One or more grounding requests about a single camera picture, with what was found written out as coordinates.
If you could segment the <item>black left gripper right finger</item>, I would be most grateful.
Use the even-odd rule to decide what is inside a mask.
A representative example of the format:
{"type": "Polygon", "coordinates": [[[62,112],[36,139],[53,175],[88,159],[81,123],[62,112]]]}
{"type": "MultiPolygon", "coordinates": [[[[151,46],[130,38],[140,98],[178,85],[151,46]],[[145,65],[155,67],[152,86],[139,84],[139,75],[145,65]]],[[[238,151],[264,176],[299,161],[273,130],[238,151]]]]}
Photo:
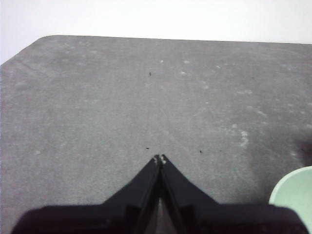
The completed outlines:
{"type": "Polygon", "coordinates": [[[178,234],[306,234],[298,214],[269,204],[220,204],[161,155],[162,200],[178,234]]]}

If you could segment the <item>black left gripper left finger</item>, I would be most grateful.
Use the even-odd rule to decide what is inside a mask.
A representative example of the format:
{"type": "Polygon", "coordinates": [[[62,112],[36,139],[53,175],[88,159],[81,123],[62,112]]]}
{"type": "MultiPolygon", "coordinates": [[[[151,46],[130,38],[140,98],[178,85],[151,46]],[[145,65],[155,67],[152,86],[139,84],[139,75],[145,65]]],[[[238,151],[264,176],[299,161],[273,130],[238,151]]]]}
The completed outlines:
{"type": "Polygon", "coordinates": [[[154,156],[109,199],[96,205],[56,205],[29,210],[14,234],[153,234],[161,162],[154,156]]]}

